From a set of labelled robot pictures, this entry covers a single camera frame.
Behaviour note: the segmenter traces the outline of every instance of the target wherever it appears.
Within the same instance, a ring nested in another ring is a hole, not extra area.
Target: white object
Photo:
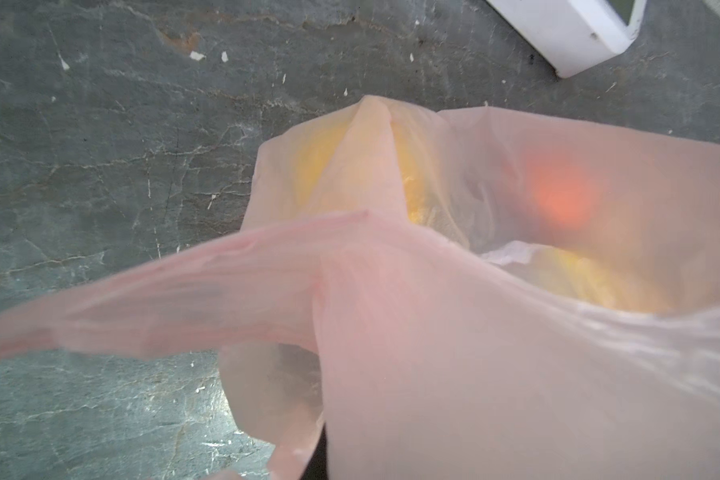
[[[488,3],[555,67],[561,78],[623,53],[637,38],[646,6],[646,0]]]

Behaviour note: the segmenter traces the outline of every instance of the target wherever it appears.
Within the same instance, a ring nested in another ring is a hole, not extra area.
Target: rust-colored stain
[[[160,33],[160,39],[163,40],[164,43],[184,54],[190,54],[192,50],[196,50],[197,44],[200,43],[200,34],[197,32],[193,32],[190,35],[182,34],[179,35],[178,38],[171,37],[162,30],[158,30],[158,32]]]

